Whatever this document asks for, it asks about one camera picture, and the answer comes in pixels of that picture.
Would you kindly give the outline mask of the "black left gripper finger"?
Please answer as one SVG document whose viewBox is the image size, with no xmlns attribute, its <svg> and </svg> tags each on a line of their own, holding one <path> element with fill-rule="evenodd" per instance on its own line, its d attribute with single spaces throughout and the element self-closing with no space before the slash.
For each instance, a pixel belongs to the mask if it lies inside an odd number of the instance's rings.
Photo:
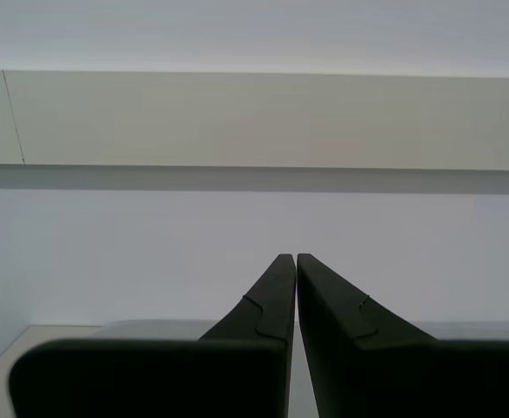
<svg viewBox="0 0 509 418">
<path fill-rule="evenodd" d="M 61 339 L 19 357 L 17 417 L 284 417 L 296 267 L 279 255 L 239 303 L 195 340 Z"/>
<path fill-rule="evenodd" d="M 509 340 L 439 340 L 308 253 L 299 325 L 322 417 L 509 417 Z"/>
</svg>

